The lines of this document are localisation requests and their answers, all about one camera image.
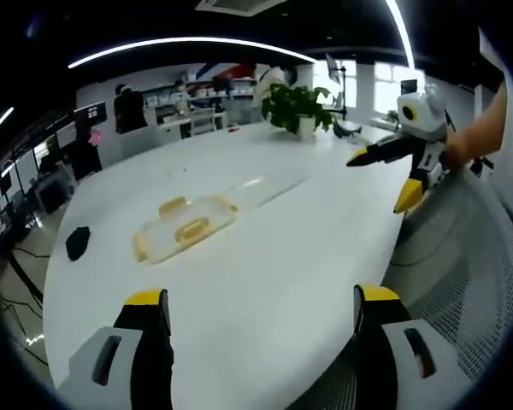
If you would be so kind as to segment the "person's right hand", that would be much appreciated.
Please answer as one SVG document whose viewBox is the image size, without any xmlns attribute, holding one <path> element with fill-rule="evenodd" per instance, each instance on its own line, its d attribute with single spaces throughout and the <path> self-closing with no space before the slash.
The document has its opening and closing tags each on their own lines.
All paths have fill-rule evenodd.
<svg viewBox="0 0 513 410">
<path fill-rule="evenodd" d="M 445 164 L 450 170 L 459 170 L 474 159 L 470 141 L 463 131 L 449 129 L 445 144 Z"/>
</svg>

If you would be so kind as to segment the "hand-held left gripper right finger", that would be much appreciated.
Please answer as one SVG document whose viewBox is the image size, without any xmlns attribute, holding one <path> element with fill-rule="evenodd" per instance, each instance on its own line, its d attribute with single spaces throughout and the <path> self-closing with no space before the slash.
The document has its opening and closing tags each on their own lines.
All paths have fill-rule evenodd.
<svg viewBox="0 0 513 410">
<path fill-rule="evenodd" d="M 453 409 L 460 399 L 454 346 L 399 296 L 377 284 L 354 286 L 357 409 Z"/>
</svg>

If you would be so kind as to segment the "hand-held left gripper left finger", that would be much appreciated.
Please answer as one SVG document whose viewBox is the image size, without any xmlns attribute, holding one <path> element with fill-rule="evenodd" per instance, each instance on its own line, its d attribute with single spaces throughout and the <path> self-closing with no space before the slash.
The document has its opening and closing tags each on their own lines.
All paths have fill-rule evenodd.
<svg viewBox="0 0 513 410">
<path fill-rule="evenodd" d="M 168 292 L 137 292 L 70 357 L 58 388 L 72 409 L 171 409 Z"/>
</svg>

